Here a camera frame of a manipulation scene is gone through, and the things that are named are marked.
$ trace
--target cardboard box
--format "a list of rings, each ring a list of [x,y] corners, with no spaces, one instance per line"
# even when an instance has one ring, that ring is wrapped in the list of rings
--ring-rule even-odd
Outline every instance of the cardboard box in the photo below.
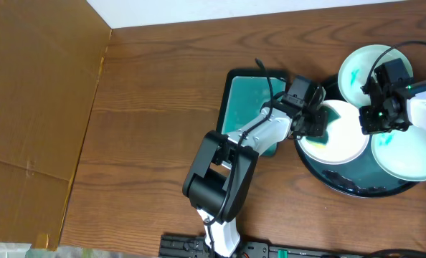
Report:
[[[57,248],[109,36],[85,0],[0,0],[0,242]]]

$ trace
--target cable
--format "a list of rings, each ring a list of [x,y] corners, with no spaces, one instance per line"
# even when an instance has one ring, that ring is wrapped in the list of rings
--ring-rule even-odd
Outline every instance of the cable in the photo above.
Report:
[[[420,252],[420,251],[408,250],[408,249],[385,249],[385,250],[368,254],[364,256],[363,258],[385,257],[385,256],[389,256],[390,254],[402,254],[406,257],[426,258],[426,252]]]
[[[369,86],[369,83],[371,81],[371,75],[372,72],[374,71],[374,68],[376,67],[377,63],[379,62],[379,60],[381,58],[383,58],[388,52],[392,51],[393,49],[396,49],[398,47],[403,47],[403,46],[407,46],[410,44],[421,44],[426,46],[426,42],[424,41],[420,41],[420,40],[410,40],[410,41],[406,41],[406,42],[401,42],[399,44],[396,44],[392,47],[390,47],[389,49],[385,50],[385,52],[383,52],[381,55],[379,55],[379,57],[377,57],[376,62],[374,62],[374,64],[371,67],[371,70],[369,71],[368,77],[366,78],[366,83],[364,85],[366,85],[367,87]]]
[[[269,120],[270,116],[272,115],[272,111],[273,111],[273,104],[272,104],[272,100],[273,100],[273,88],[272,88],[272,82],[270,81],[269,73],[265,69],[264,64],[262,63],[261,60],[259,60],[258,58],[256,58],[255,62],[258,65],[258,67],[265,73],[265,76],[266,76],[266,78],[268,80],[269,91],[270,91],[269,113],[261,121],[255,123],[253,126],[251,126],[250,128],[248,128],[245,132],[243,132],[242,135],[240,136],[240,138],[239,138],[239,140],[237,142],[237,148],[235,149],[235,154],[234,154],[234,160],[232,162],[232,167],[230,169],[229,183],[227,184],[226,195],[225,195],[224,199],[222,200],[221,206],[220,206],[219,211],[216,214],[216,216],[214,216],[212,219],[205,219],[204,220],[204,225],[207,226],[207,232],[208,232],[208,236],[210,238],[210,246],[211,246],[210,257],[211,258],[213,258],[212,254],[214,254],[214,240],[213,240],[213,236],[212,236],[211,226],[219,218],[221,218],[222,213],[224,212],[224,209],[226,208],[226,203],[229,200],[230,192],[232,190],[232,182],[234,181],[235,171],[237,170],[237,167],[238,167],[238,157],[239,157],[239,151],[240,151],[240,149],[242,147],[242,142],[248,136],[248,134],[251,131],[253,131],[254,129],[256,129],[256,127],[262,125],[265,121]]]

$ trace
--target wood grain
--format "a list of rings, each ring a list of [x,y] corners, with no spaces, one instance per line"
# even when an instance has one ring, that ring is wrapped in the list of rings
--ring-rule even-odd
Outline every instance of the wood grain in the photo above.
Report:
[[[409,39],[426,40],[426,1],[114,30],[62,244],[155,256],[161,234],[204,233],[181,185],[215,128],[229,70],[259,57],[323,80],[357,48]],[[426,49],[402,51],[426,78]],[[385,199],[345,196],[288,141],[259,160],[237,225],[274,244],[426,251],[426,182]]]

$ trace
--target black tray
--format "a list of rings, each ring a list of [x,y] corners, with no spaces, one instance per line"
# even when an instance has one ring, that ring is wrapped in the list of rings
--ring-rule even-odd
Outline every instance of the black tray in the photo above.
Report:
[[[326,90],[326,100],[342,100],[337,85],[337,75],[321,83]],[[295,140],[296,150],[307,169],[318,180],[341,193],[364,198],[393,196],[417,184],[395,178],[385,172],[372,155],[371,139],[364,152],[354,160],[341,165],[327,165],[307,156]]]

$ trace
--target white backdrop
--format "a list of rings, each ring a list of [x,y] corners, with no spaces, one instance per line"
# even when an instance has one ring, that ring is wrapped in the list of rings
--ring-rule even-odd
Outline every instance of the white backdrop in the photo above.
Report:
[[[190,22],[399,0],[87,0],[112,28]]]

